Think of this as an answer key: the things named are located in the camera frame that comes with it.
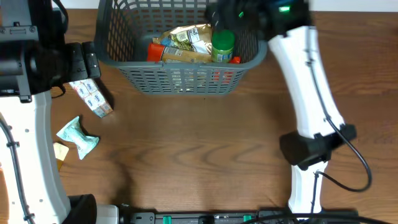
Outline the green lidded jar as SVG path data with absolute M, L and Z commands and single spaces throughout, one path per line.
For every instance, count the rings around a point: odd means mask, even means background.
M 228 63 L 233 57 L 235 35 L 230 30 L 216 31 L 211 39 L 211 58 L 214 63 Z

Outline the gold foil snack pouch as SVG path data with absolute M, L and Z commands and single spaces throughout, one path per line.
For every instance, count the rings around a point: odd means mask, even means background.
M 154 44 L 189 50 L 201 54 L 211 54 L 212 28 L 209 24 L 180 26 L 164 32 L 160 37 L 154 37 Z

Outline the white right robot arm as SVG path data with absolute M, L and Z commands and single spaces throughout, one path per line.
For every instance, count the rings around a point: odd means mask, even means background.
M 333 150 L 355 138 L 332 97 L 308 1 L 215 1 L 205 18 L 215 30 L 253 30 L 267 41 L 284 75 L 297 129 L 279 138 L 292 168 L 292 213 L 320 213 L 323 172 Z

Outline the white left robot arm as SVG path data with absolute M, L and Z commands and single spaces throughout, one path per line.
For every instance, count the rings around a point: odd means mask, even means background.
M 95 223 L 93 195 L 68 196 L 51 135 L 51 90 L 101 75 L 91 42 L 65 42 L 58 0 L 1 1 L 1 165 L 9 223 Z

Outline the white blue printed carton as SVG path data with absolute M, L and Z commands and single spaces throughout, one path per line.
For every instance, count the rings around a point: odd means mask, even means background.
M 102 94 L 100 88 L 93 79 L 85 79 L 68 83 L 85 102 L 95 115 L 100 118 L 110 114 L 113 109 Z

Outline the mint green wrapped packet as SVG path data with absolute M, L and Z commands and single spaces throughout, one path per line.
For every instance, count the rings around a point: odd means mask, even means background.
M 68 122 L 58 133 L 57 136 L 76 145 L 78 157 L 83 160 L 98 144 L 99 137 L 87 136 L 80 126 L 80 117 L 77 116 Z

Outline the grey plastic lattice basket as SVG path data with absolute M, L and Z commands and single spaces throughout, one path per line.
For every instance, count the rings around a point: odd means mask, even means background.
M 206 0 L 101 0 L 96 22 L 98 58 L 139 91 L 152 95 L 225 95 L 267 54 L 255 32 L 236 33 L 233 54 L 239 64 L 149 62 L 152 38 L 178 26 L 205 23 Z

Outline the small tan sachet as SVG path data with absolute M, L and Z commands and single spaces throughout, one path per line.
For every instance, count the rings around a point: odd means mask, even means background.
M 60 171 L 60 169 L 63 166 L 64 160 L 69 152 L 69 148 L 63 144 L 55 142 L 53 144 L 53 149 L 54 149 L 55 158 L 56 158 L 56 162 L 57 162 L 57 169 L 58 169 L 58 171 Z

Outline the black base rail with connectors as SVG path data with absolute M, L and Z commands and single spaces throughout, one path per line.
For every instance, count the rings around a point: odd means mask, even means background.
M 269 217 L 273 215 L 287 215 L 292 212 L 288 208 L 264 208 L 260 210 L 224 210 L 207 212 L 157 212 L 155 209 L 138 209 L 129 205 L 119 206 L 118 223 L 123 224 L 233 224 L 248 220 Z M 358 217 L 356 210 L 322 210 L 326 215 L 343 215 Z M 279 218 L 255 223 L 359 223 L 351 220 L 316 219 L 316 218 Z

